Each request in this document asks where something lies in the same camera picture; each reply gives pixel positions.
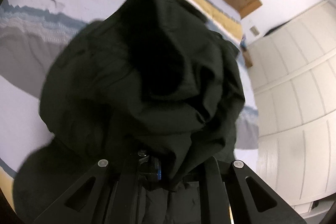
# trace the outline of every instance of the bed sheet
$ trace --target bed sheet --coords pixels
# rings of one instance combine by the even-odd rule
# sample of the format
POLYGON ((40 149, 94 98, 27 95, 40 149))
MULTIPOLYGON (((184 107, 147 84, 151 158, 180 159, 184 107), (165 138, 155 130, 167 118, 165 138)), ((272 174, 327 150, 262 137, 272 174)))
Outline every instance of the bed sheet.
MULTIPOLYGON (((38 115, 39 95, 57 55, 83 27, 106 19, 125 0, 4 0, 0 6, 0 169, 9 182, 25 158, 53 134, 38 115)), ((187 0, 207 16, 207 27, 236 46, 239 14, 223 0, 187 0)), ((237 120, 235 155, 255 170, 258 112, 240 54, 237 59, 246 103, 237 120)))

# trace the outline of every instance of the mattress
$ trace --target mattress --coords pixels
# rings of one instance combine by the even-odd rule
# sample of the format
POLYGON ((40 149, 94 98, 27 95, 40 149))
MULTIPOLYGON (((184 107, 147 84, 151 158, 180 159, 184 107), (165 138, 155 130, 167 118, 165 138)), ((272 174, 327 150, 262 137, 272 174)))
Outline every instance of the mattress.
MULTIPOLYGON (((0 187, 11 205, 11 185, 25 158, 52 139, 38 114, 50 65, 88 23, 104 20, 125 0, 4 0, 0 6, 0 187)), ((187 0, 207 27, 237 47, 239 13, 223 0, 187 0)), ((256 170, 258 111, 241 54, 237 58, 246 103, 236 122, 236 158, 256 170)))

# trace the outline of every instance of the striped bed sheet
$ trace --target striped bed sheet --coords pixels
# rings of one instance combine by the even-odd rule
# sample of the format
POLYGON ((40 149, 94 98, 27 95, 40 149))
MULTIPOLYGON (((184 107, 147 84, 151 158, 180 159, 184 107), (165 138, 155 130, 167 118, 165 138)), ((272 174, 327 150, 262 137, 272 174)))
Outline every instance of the striped bed sheet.
MULTIPOLYGON (((0 187, 13 207, 12 182, 25 158, 53 139, 38 114, 45 76, 57 55, 88 23, 106 19, 125 0, 4 0, 0 6, 0 187)), ((240 16, 223 0, 187 0, 207 27, 237 47, 240 16)), ((246 103, 237 122, 236 158, 256 170, 258 111, 241 54, 246 103)))

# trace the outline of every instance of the black garment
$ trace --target black garment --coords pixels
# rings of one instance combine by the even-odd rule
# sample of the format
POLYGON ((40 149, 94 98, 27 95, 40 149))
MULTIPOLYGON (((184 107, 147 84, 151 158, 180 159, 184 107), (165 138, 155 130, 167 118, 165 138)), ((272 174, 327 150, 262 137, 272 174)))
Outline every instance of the black garment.
POLYGON ((99 159, 119 172, 127 155, 146 148, 162 162, 166 189, 216 153, 234 159, 244 104, 238 49, 198 14, 180 0, 127 0, 70 42, 41 95, 55 140, 14 181, 23 220, 31 223, 99 159))

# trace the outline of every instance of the bedding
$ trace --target bedding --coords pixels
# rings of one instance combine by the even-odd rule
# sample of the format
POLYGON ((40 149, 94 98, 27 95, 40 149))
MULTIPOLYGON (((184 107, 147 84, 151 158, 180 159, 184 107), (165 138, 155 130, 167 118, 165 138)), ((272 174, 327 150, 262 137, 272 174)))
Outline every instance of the bedding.
MULTIPOLYGON (((106 19, 124 1, 4 0, 1 4, 1 188, 3 185, 11 187, 12 179, 25 158, 53 139, 53 134, 38 114, 41 87, 50 65, 82 28, 93 20, 106 19)), ((239 47, 243 33, 236 10, 223 0, 187 1, 206 16, 210 30, 239 47)), ((241 54, 237 63, 246 102, 236 122, 235 155, 256 170, 258 112, 241 54)), ((11 203, 11 191, 6 193, 11 203)))

